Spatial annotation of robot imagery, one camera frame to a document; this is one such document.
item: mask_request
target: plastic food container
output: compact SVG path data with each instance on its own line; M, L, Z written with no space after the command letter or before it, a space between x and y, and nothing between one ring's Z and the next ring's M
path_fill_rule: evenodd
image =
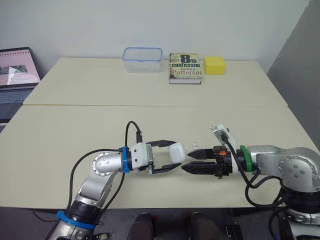
M122 55L128 73L160 73L162 49L158 47L127 47Z

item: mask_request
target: table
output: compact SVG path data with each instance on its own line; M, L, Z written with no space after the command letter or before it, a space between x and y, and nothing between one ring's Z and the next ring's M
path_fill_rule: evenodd
M209 129L218 123L230 128L239 144L304 146L317 150L292 112L283 106L23 105L0 134L0 206L65 208L74 163L91 150L122 147L130 120L138 123L144 141L181 142L186 152L192 150L192 142L197 142L200 148L219 145ZM134 139L132 129L129 146ZM156 167L169 163L166 149L154 151ZM79 165L74 194L89 174L94 157ZM112 191L120 177L118 174ZM145 172L130 173L111 207L250 207L244 189L239 175L221 180L211 175L192 175L181 168L152 176ZM252 199L270 203L278 189L279 184L271 180L252 190Z
M121 59L61 58L24 101L25 105L253 106L287 103L256 61L226 61L224 75L202 84L169 84L162 73L127 73Z

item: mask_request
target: orange light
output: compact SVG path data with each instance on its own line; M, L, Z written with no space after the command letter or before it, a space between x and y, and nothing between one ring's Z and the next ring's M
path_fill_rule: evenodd
M227 151L220 151L220 152L219 152L219 155L220 155L220 156L227 156Z

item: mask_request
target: blue ring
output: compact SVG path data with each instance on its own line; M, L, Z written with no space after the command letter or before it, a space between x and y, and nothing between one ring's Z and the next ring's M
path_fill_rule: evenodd
M83 223L83 222L79 222L79 221L74 221L72 219L69 219L65 213L63 211L59 211L56 214L56 218L60 219L61 221L65 222L66 224L78 227L78 228L82 228L82 229L88 229L88 230L93 230L95 229L96 225L94 224L89 224L89 223Z
M127 147L122 147L122 162L123 162L123 172L125 174L129 173L128 161L127 161Z

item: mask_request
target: green ring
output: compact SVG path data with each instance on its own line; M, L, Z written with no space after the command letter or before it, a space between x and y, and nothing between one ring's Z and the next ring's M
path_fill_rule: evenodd
M245 162L246 162L246 171L247 172L252 172L252 162L251 162L251 158L250 158L249 152L246 149L246 146L240 145L240 149L243 152L244 159L245 159Z

